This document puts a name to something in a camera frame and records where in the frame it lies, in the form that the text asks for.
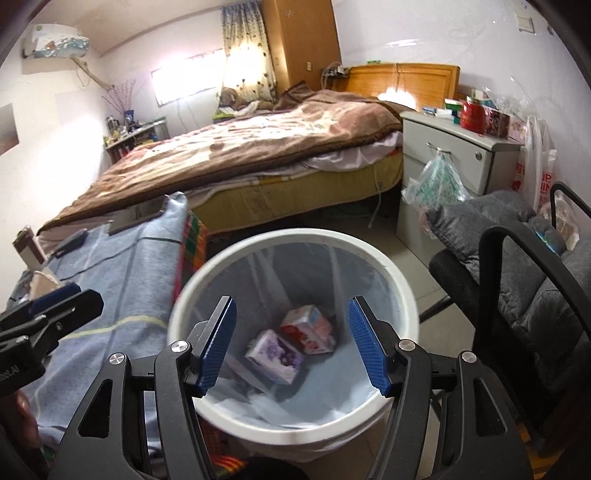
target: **nightstand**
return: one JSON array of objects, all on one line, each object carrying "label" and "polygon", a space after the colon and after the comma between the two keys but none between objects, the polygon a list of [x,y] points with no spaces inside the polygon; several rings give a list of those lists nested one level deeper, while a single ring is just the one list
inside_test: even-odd
[{"label": "nightstand", "polygon": [[[408,179],[417,179],[425,165],[435,157],[436,149],[450,152],[464,186],[474,196],[511,188],[521,144],[513,140],[487,137],[470,132],[449,120],[418,112],[403,112],[404,173],[402,188]],[[425,265],[444,246],[423,230],[418,213],[404,201],[400,203],[396,234]]]}]

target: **brown blanket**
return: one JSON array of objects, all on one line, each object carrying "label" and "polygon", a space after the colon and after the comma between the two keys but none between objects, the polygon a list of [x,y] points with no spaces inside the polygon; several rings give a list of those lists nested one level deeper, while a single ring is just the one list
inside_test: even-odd
[{"label": "brown blanket", "polygon": [[41,231],[105,215],[178,190],[197,188],[345,148],[401,130],[401,107],[351,93],[294,87],[282,108],[140,146],[94,182]]}]

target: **patterned curtain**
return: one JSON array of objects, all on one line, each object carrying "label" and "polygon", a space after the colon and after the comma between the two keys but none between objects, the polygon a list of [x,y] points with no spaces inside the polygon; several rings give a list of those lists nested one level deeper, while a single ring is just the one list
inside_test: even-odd
[{"label": "patterned curtain", "polygon": [[260,2],[223,7],[222,27],[228,58],[223,86],[246,102],[274,101],[275,72]]}]

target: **cabinet handle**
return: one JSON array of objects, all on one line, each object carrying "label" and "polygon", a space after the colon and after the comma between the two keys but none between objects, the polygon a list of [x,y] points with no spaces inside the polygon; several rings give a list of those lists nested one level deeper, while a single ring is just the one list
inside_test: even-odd
[{"label": "cabinet handle", "polygon": [[429,142],[427,142],[427,146],[429,148],[432,148],[433,150],[437,150],[438,152],[441,152],[441,153],[446,153],[448,155],[451,155],[452,154],[451,151],[449,151],[449,150],[442,150],[441,148],[436,147],[435,145],[433,145],[432,143],[429,143]]}]

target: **chair armrest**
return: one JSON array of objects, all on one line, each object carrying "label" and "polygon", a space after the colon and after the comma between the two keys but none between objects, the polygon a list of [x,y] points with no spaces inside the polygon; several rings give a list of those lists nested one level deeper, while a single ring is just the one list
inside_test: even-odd
[{"label": "chair armrest", "polygon": [[550,189],[550,212],[552,214],[552,226],[556,228],[556,191],[563,192],[573,203],[591,218],[591,208],[579,197],[571,188],[567,187],[561,181],[557,181]]},{"label": "chair armrest", "polygon": [[492,329],[493,313],[499,303],[503,240],[510,237],[528,255],[564,296],[583,330],[591,339],[591,301],[562,263],[523,223],[507,222],[490,227],[480,238],[480,289],[474,349],[485,346]]}]

